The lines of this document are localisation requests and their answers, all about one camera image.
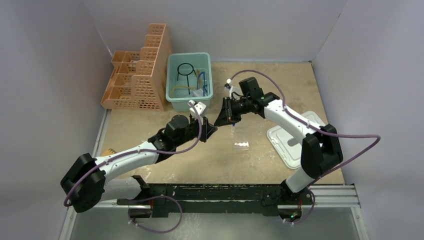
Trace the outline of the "blue safety glasses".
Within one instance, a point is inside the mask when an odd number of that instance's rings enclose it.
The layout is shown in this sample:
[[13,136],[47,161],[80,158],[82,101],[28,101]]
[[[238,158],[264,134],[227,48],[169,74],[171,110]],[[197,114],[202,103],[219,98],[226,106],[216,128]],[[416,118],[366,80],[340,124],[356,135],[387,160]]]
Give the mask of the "blue safety glasses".
[[198,72],[197,74],[197,89],[200,89],[200,85],[201,85],[201,89],[202,89],[202,96],[205,97],[208,95],[208,84],[207,84],[207,80],[206,80],[206,72],[205,71],[201,71]]

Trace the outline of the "clear well plate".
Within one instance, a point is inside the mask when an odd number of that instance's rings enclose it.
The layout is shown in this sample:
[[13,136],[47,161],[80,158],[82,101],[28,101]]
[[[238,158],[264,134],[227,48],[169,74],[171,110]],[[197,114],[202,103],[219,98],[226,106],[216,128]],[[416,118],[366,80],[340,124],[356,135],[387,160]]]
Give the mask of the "clear well plate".
[[247,127],[243,124],[236,123],[235,128],[231,126],[231,139],[234,151],[248,151],[250,149]]

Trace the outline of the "amber rubber tubing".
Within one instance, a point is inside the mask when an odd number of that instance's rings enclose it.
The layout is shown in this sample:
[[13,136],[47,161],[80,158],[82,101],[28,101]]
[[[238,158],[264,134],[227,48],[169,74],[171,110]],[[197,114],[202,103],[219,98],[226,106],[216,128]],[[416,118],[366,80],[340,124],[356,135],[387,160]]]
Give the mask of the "amber rubber tubing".
[[192,96],[192,91],[197,89],[198,72],[202,72],[202,70],[194,69],[194,73],[189,76],[190,94],[188,93],[186,78],[184,76],[180,76],[179,81],[177,81],[176,77],[169,96],[171,98],[185,98]]

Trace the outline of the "black ring stand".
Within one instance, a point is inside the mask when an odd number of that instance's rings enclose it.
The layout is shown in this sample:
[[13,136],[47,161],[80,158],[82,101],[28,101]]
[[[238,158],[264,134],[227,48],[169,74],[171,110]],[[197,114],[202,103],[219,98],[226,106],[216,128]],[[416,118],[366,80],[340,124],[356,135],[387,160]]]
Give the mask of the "black ring stand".
[[191,63],[183,62],[177,66],[177,81],[180,80],[180,76],[186,78],[186,86],[188,89],[188,94],[191,93],[189,76],[195,73],[194,66]]

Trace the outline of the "white tub lid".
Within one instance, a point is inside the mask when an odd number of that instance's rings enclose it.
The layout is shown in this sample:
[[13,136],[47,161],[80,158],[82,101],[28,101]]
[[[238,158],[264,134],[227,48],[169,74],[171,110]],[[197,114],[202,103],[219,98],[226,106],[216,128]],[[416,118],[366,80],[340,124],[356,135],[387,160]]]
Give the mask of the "white tub lid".
[[266,136],[281,157],[284,164],[294,170],[301,165],[302,141],[307,134],[316,132],[324,122],[313,111],[304,114],[293,113],[293,118],[281,109],[266,109],[264,116],[276,124],[270,128]]

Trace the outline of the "white paper tag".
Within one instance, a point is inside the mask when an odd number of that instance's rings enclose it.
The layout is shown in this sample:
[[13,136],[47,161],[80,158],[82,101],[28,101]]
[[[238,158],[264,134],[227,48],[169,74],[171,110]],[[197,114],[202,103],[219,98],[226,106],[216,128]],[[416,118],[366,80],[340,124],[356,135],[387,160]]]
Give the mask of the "white paper tag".
[[208,91],[205,88],[195,89],[191,93],[192,93],[192,96],[195,97],[195,98],[207,97],[208,96]]

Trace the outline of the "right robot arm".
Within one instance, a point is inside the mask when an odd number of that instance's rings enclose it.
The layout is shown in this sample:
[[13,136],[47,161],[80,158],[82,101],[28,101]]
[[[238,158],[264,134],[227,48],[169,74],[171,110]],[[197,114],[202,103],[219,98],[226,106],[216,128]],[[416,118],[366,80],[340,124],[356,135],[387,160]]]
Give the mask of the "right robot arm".
[[337,130],[330,124],[320,126],[298,113],[289,113],[290,108],[276,94],[263,92],[255,77],[240,81],[239,86],[242,96],[222,99],[214,126],[233,125],[241,121],[243,114],[254,113],[295,138],[301,145],[300,168],[282,182],[280,191],[282,200],[292,204],[300,198],[300,191],[343,161]]

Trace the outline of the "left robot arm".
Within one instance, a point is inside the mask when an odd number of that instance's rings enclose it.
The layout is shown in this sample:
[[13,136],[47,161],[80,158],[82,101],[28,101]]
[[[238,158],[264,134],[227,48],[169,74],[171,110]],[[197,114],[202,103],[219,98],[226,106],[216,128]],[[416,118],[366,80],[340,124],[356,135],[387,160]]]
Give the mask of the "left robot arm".
[[83,213],[102,199],[106,184],[139,167],[154,165],[205,143],[218,130],[207,117],[175,115],[155,135],[130,149],[107,156],[80,155],[60,181],[63,205]]

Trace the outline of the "teal plastic tub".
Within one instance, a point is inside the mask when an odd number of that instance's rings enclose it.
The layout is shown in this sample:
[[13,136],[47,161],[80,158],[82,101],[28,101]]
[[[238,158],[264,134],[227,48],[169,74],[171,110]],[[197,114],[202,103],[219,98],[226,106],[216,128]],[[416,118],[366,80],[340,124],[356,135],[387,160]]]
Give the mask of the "teal plastic tub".
[[167,59],[165,93],[176,112],[187,112],[190,100],[210,106],[214,95],[210,55],[207,52],[171,54]]

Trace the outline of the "orange plastic rack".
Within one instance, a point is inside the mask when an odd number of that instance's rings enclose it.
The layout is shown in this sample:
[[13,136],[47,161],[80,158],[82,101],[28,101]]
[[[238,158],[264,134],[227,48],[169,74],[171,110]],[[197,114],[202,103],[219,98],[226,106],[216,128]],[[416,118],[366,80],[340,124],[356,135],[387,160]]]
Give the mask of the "orange plastic rack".
[[150,24],[140,50],[117,50],[113,54],[113,71],[101,106],[106,110],[163,111],[167,102],[166,78],[170,54],[172,45],[168,26],[165,23]]

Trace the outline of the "orange spiral notebook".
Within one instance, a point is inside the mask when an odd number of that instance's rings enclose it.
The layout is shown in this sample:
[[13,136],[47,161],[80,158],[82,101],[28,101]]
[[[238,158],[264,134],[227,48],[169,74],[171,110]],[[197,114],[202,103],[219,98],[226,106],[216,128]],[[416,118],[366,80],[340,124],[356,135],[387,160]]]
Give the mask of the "orange spiral notebook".
[[109,156],[116,154],[117,152],[113,150],[112,148],[106,149],[103,153],[100,154],[101,157]]

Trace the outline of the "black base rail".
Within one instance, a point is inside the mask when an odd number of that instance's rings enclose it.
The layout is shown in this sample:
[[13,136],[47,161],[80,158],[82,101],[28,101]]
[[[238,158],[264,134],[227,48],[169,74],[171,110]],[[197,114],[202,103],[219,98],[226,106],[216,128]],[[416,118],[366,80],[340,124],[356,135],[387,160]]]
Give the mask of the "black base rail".
[[119,206],[147,206],[153,218],[170,213],[261,214],[298,220],[310,207],[313,193],[292,193],[283,184],[145,183],[134,199],[120,198]]

